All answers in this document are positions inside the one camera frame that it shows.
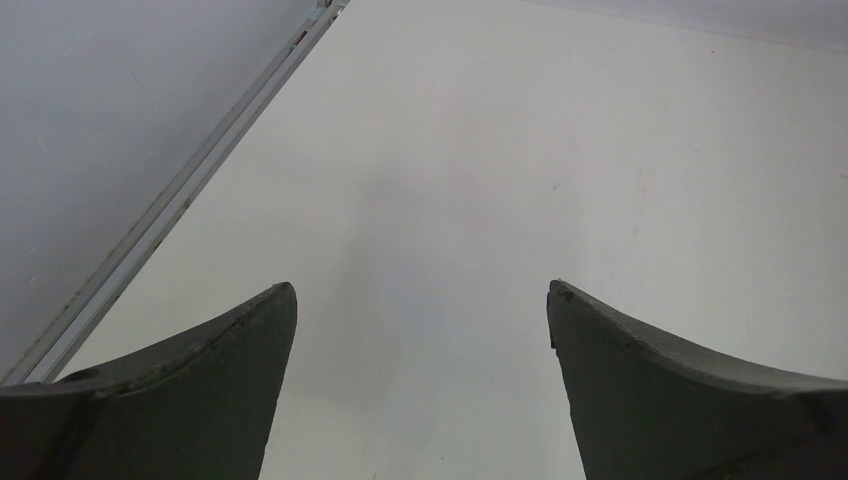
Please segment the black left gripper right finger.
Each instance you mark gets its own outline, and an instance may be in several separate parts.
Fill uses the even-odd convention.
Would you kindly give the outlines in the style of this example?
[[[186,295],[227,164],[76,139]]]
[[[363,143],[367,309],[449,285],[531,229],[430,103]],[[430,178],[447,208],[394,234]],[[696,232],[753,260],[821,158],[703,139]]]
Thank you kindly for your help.
[[[547,319],[589,479],[843,479],[847,385],[729,356],[554,280]]]

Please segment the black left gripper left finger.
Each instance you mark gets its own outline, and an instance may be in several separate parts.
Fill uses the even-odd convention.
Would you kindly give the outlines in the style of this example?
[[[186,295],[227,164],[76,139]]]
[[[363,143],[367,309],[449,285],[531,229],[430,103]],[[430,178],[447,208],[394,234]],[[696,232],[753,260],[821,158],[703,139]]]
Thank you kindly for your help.
[[[5,479],[256,479],[297,325],[276,284],[52,382],[1,391]]]

